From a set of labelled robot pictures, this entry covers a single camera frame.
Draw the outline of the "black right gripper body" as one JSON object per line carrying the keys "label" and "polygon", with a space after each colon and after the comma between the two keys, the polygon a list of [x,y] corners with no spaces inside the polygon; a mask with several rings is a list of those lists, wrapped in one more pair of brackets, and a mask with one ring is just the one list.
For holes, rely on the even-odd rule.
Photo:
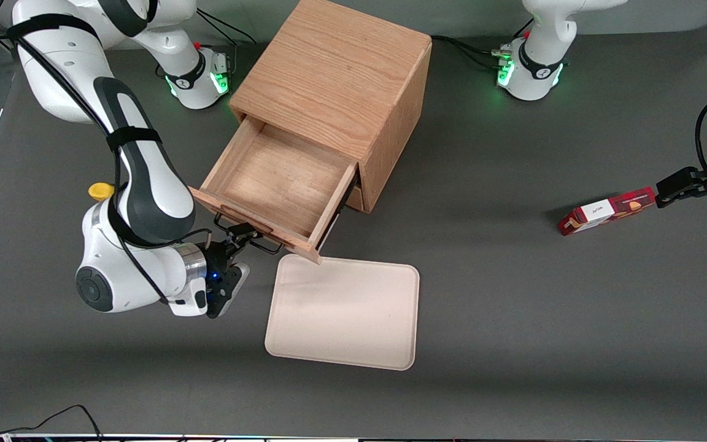
{"label": "black right gripper body", "polygon": [[225,313],[235,298],[236,268],[228,266],[227,254],[213,254],[212,242],[205,248],[207,318]]}

